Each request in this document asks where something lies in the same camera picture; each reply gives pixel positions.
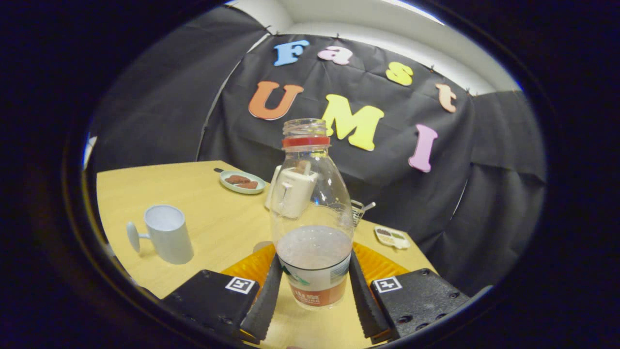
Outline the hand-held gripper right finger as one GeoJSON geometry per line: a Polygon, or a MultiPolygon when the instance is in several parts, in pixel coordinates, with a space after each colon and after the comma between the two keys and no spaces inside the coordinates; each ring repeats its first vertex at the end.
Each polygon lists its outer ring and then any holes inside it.
{"type": "Polygon", "coordinates": [[[374,345],[421,336],[471,303],[430,268],[406,270],[359,243],[349,274],[359,322],[374,345]]]}

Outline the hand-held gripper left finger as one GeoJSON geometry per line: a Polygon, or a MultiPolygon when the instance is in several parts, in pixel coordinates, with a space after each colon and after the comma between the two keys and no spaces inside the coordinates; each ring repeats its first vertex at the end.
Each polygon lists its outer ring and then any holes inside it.
{"type": "Polygon", "coordinates": [[[281,276],[275,247],[267,244],[221,272],[197,272],[162,304],[204,331],[259,344],[275,313],[281,276]]]}

